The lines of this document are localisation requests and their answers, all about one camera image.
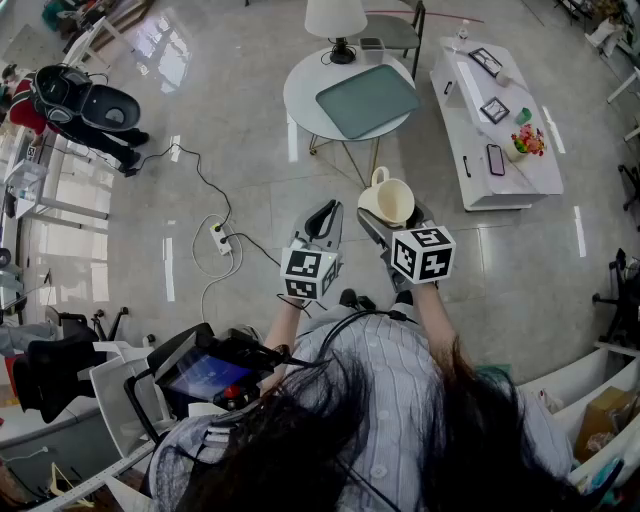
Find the white power strip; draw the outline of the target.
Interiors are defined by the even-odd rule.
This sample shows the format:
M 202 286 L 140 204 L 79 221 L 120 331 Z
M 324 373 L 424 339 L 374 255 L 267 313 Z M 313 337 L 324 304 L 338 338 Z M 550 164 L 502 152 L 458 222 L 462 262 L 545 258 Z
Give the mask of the white power strip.
M 209 229 L 214 243 L 222 256 L 230 255 L 233 251 L 229 242 L 229 233 L 220 223 L 212 225 Z

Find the white storage shelf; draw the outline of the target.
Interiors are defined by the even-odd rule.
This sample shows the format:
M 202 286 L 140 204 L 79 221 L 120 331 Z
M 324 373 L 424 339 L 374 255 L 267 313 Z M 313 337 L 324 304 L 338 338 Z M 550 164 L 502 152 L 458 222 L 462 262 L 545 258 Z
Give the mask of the white storage shelf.
M 640 351 L 597 342 L 591 354 L 520 386 L 544 400 L 560 404 L 552 416 L 576 445 L 588 404 L 607 389 L 640 392 Z M 640 466 L 640 415 L 625 420 L 614 438 L 586 462 L 579 464 L 569 480 L 582 491 L 606 476 L 605 468 L 613 462 L 625 462 L 623 473 L 630 476 Z

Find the white low cabinet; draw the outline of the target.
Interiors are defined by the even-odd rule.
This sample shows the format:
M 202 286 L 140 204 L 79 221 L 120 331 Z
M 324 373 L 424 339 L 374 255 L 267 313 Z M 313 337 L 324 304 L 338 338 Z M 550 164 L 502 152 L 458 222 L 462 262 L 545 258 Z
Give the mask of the white low cabinet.
M 430 72 L 431 83 L 449 139 L 464 209 L 491 211 L 527 209 L 535 202 L 560 195 L 564 186 L 549 132 L 544 119 L 512 55 L 503 47 L 466 41 L 465 52 L 454 52 L 453 37 L 439 39 L 436 63 Z M 468 53 L 486 48 L 508 68 L 515 84 L 501 87 Z M 489 99 L 499 98 L 510 110 L 494 125 L 480 107 Z M 532 112 L 529 123 L 543 131 L 546 152 L 542 157 L 527 155 L 517 162 L 508 160 L 504 145 L 518 133 L 516 115 L 526 107 Z M 506 175 L 489 172 L 486 145 L 501 147 Z

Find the black picture frame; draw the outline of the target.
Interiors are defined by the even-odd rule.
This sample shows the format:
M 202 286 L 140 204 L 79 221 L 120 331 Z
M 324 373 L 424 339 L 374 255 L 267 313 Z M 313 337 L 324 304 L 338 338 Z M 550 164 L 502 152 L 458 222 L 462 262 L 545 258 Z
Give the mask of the black picture frame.
M 494 125 L 500 123 L 510 113 L 509 108 L 497 97 L 489 99 L 484 105 L 480 107 L 480 111 Z
M 468 56 L 478 63 L 493 78 L 496 78 L 503 69 L 503 65 L 486 48 L 480 47 L 468 53 Z

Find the colourful flowers in white pot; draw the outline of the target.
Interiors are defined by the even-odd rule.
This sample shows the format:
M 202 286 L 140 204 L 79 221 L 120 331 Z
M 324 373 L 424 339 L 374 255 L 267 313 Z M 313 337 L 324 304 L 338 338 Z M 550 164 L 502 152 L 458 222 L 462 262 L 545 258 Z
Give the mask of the colourful flowers in white pot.
M 503 149 L 511 162 L 517 162 L 527 155 L 542 157 L 546 152 L 544 133 L 534 128 L 531 123 L 526 123 L 520 127 L 518 133 L 511 135 Z

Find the person's striped grey shirt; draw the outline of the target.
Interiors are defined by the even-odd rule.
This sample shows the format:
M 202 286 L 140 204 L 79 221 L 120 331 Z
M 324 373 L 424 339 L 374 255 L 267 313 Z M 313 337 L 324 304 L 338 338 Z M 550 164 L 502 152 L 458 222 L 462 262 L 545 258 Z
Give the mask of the person's striped grey shirt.
M 181 421 L 148 470 L 152 512 L 566 512 L 571 446 L 537 399 L 459 352 L 438 367 L 415 318 L 343 306 L 303 369 L 246 411 Z

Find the cream ceramic mug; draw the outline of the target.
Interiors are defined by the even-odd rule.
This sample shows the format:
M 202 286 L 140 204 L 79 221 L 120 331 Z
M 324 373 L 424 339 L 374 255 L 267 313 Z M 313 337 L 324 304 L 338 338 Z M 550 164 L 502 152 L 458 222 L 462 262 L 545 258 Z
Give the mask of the cream ceramic mug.
M 380 166 L 371 175 L 371 185 L 361 193 L 358 207 L 388 224 L 405 226 L 413 214 L 415 198 L 404 181 L 391 177 L 389 170 Z

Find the round white side table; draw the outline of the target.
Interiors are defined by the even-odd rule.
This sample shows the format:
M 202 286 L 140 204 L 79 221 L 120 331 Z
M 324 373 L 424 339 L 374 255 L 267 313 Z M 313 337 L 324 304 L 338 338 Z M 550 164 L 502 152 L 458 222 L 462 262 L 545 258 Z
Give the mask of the round white side table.
M 378 166 L 380 140 L 398 129 L 410 115 L 401 116 L 356 139 L 346 139 L 335 124 L 316 102 L 316 95 L 332 85 L 362 73 L 370 68 L 356 52 L 350 64 L 334 64 L 329 59 L 331 50 L 322 49 L 302 59 L 291 70 L 283 88 L 283 101 L 287 122 L 305 130 L 310 135 L 308 152 L 316 156 L 318 151 L 332 143 L 342 147 L 363 188 L 370 183 L 370 177 Z M 382 64 L 393 66 L 401 76 L 415 88 L 414 79 L 406 67 L 395 57 L 385 52 Z

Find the person's left forearm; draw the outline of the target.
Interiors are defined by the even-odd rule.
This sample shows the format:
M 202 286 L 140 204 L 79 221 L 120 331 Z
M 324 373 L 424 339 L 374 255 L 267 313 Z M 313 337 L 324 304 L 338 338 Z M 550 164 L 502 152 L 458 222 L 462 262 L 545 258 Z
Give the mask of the person's left forearm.
M 284 345 L 290 351 L 294 350 L 302 305 L 302 300 L 291 298 L 287 298 L 280 303 L 277 315 L 265 339 L 265 348 L 275 350 L 278 346 Z M 286 369 L 287 365 L 281 364 L 274 369 L 272 375 L 262 381 L 262 395 L 279 384 L 286 373 Z

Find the grey desk with white frame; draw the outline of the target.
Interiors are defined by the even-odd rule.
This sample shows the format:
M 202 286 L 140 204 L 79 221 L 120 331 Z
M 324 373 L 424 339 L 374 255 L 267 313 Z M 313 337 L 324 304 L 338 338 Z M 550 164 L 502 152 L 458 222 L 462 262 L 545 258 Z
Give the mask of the grey desk with white frame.
M 122 458 L 93 399 L 78 399 L 50 424 L 37 411 L 0 407 L 0 470 L 14 479 L 21 512 L 93 512 L 77 501 L 100 489 L 131 467 L 142 470 L 153 451 L 145 441 Z M 53 495 L 51 463 L 74 488 Z

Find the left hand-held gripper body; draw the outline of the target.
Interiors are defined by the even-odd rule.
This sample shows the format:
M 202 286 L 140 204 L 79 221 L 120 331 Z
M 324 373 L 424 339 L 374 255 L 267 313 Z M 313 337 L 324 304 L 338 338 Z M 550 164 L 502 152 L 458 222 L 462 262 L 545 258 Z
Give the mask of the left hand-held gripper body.
M 282 293 L 290 299 L 321 300 L 338 278 L 341 266 L 339 250 L 293 238 L 281 253 Z

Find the brown cardboard box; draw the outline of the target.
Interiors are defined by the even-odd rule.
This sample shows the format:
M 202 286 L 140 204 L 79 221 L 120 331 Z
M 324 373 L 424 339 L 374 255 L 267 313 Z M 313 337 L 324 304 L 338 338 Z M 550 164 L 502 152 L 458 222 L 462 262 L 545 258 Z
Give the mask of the brown cardboard box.
M 574 457 L 585 463 L 604 449 L 638 414 L 638 394 L 610 386 L 586 407 L 574 445 Z

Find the white shade table lamp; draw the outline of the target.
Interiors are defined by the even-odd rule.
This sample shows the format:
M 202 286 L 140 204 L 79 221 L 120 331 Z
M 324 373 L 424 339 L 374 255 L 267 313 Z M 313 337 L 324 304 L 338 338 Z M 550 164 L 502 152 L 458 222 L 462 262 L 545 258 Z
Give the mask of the white shade table lamp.
M 361 33 L 367 24 L 361 0 L 307 0 L 305 29 L 332 42 L 329 59 L 334 64 L 345 65 L 355 60 L 347 38 Z

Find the white plastic chair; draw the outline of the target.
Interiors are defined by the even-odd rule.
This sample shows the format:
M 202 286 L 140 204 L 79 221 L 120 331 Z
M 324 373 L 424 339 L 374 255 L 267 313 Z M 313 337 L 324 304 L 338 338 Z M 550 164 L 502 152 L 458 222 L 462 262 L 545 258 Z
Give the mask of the white plastic chair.
M 125 383 L 149 368 L 147 358 L 153 349 L 132 347 L 124 341 L 97 342 L 93 348 L 97 355 L 106 357 L 104 363 L 89 371 L 95 398 L 116 449 L 124 458 L 150 439 L 126 394 Z M 175 424 L 176 420 L 152 376 L 136 381 L 134 391 L 157 434 Z

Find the person's right forearm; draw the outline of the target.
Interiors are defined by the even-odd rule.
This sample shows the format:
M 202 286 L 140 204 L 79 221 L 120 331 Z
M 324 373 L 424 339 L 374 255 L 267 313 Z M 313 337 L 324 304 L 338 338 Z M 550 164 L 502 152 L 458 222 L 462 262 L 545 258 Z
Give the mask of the person's right forearm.
M 458 333 L 454 328 L 433 283 L 416 285 L 412 290 L 414 307 L 419 313 L 429 352 L 440 368 L 449 370 L 455 364 L 469 367 Z

